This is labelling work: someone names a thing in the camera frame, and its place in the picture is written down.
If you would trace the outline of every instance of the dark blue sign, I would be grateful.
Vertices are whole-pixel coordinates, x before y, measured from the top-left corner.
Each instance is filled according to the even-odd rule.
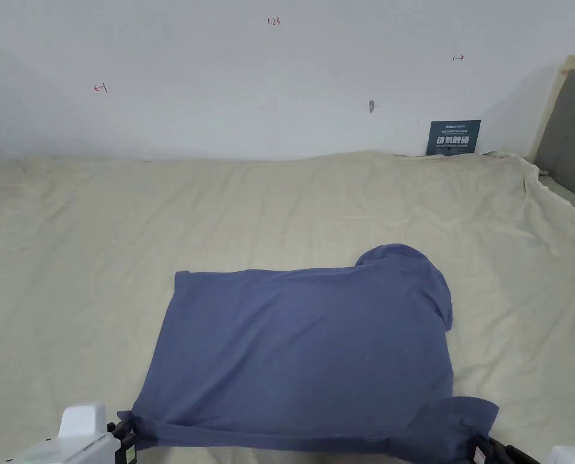
[[[474,153],[480,121],[433,121],[425,155]]]

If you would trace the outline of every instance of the bed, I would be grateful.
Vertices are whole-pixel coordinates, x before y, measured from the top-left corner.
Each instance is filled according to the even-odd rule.
[[[564,68],[554,89],[539,168],[497,152],[35,156],[0,166],[0,461],[57,433],[69,405],[101,401],[113,419],[130,408],[175,272],[346,266],[393,242],[443,273],[454,389],[501,407],[492,436],[539,460],[575,444],[575,145],[565,148],[569,131],[575,140],[574,76]],[[389,459],[248,448],[140,454],[141,463]]]

